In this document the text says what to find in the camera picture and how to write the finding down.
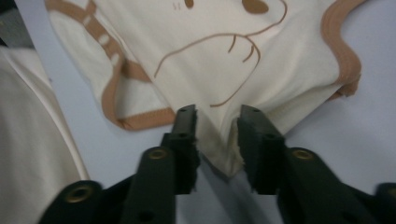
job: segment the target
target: cloth garment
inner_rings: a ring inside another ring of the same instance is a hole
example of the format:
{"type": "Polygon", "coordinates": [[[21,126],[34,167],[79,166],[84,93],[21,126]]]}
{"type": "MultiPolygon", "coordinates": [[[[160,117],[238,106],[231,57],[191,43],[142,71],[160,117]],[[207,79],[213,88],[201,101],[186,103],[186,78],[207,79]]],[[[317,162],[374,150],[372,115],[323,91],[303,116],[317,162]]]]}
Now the cloth garment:
{"type": "Polygon", "coordinates": [[[109,120],[149,128],[195,104],[198,148],[234,175],[243,164],[234,125],[241,105],[285,133],[329,98],[356,91],[360,60],[340,29],[363,2],[47,0],[47,8],[109,120]]]}
{"type": "Polygon", "coordinates": [[[87,178],[36,52],[0,47],[1,223],[37,223],[61,189],[87,178]]]}

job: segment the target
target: printed cartoon design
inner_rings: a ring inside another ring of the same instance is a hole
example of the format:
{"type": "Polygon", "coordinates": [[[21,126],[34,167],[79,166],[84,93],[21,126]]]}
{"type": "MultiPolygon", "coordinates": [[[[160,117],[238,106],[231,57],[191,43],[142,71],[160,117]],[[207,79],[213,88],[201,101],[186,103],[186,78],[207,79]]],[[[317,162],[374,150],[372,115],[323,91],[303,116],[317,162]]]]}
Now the printed cartoon design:
{"type": "MultiPolygon", "coordinates": [[[[215,5],[213,0],[209,0],[209,2],[184,0],[172,3],[172,8],[176,12],[185,13],[184,16],[187,15],[186,17],[189,16],[188,13],[192,14],[194,10],[207,10],[207,14],[215,13],[216,9],[211,8],[210,3],[215,5]]],[[[221,15],[230,16],[233,20],[225,22],[225,24],[233,24],[234,22],[234,29],[238,32],[232,31],[232,26],[223,28],[208,24],[209,26],[215,26],[214,30],[223,29],[224,33],[217,32],[203,35],[203,37],[195,38],[191,42],[168,51],[169,53],[159,60],[153,78],[170,78],[169,74],[177,74],[180,71],[177,70],[180,66],[187,65],[189,71],[194,73],[188,74],[188,76],[192,77],[199,86],[205,86],[209,90],[202,92],[202,97],[213,99],[214,102],[210,106],[216,107],[226,104],[243,87],[261,60],[262,53],[256,44],[257,41],[268,30],[276,27],[285,19],[288,6],[284,0],[242,0],[242,4],[237,10],[239,15],[235,15],[235,17],[231,17],[233,15],[232,10],[230,10],[231,13],[221,12],[221,15]],[[240,25],[236,20],[238,16],[243,19],[247,18],[240,23],[250,22],[250,25],[240,25]],[[256,24],[257,20],[253,24],[254,20],[250,20],[250,18],[257,19],[257,17],[265,16],[268,17],[268,20],[262,21],[267,21],[266,24],[256,24]],[[219,85],[222,87],[222,92],[216,92],[219,85]]],[[[181,80],[181,83],[183,83],[183,77],[172,76],[171,79],[181,80]]]]}

